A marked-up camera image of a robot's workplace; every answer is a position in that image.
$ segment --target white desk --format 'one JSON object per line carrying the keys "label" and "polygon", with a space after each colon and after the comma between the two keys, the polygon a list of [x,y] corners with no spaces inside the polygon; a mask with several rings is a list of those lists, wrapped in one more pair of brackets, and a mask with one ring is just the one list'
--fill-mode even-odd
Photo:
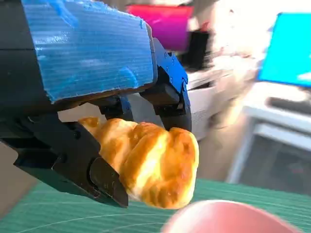
{"label": "white desk", "polygon": [[305,93],[294,86],[256,83],[245,97],[243,112],[249,122],[231,166],[227,182],[238,183],[255,135],[311,151],[311,116],[270,107],[269,97],[302,100]]}

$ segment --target black object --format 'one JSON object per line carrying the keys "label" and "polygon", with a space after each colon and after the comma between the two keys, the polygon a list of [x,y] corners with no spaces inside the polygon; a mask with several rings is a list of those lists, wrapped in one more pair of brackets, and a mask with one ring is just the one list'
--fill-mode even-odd
{"label": "black object", "polygon": [[153,83],[52,104],[43,88],[20,0],[1,1],[0,15],[0,141],[18,152],[14,165],[61,192],[128,206],[118,173],[99,155],[100,144],[78,122],[61,122],[57,112],[90,102],[107,119],[133,120],[126,94],[140,92],[167,130],[191,131],[188,78],[175,55],[152,38],[148,27]]}
{"label": "black object", "polygon": [[208,62],[207,43],[209,38],[210,32],[191,32],[188,52],[181,55],[181,64],[193,71],[204,69]]}
{"label": "black object", "polygon": [[282,110],[311,115],[311,99],[303,101],[292,101],[281,98],[270,97],[268,104]]}

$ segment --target croissant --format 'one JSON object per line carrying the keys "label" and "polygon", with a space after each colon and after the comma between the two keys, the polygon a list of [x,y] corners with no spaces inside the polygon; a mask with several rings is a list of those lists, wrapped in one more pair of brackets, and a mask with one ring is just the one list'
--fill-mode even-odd
{"label": "croissant", "polygon": [[147,205],[178,209],[193,196],[199,147],[186,130],[97,117],[79,120],[101,144],[100,155],[119,173],[129,196]]}

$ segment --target table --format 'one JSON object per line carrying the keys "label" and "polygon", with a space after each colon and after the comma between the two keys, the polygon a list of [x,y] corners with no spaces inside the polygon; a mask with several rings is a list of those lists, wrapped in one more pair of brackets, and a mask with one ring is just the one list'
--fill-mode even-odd
{"label": "table", "polygon": [[249,122],[227,178],[229,183],[238,183],[255,135],[311,151],[311,117],[268,106],[269,97],[299,101],[306,93],[284,84],[261,82],[253,85],[243,104]]}
{"label": "table", "polygon": [[[299,194],[198,179],[192,201],[232,200],[251,204],[311,232],[311,198]],[[39,183],[0,221],[1,233],[160,232],[174,213],[130,202],[127,209],[60,193]]]}

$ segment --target table leg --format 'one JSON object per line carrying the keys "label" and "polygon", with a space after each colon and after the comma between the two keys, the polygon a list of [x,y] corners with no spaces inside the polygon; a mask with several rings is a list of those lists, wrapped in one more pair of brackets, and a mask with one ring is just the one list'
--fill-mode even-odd
{"label": "table leg", "polygon": [[229,175],[226,179],[227,183],[238,183],[240,180],[241,173],[244,169],[245,162],[248,158],[250,149],[254,141],[254,129],[256,125],[256,119],[250,117],[248,125],[246,127],[242,144],[234,158],[234,162],[231,165]]}

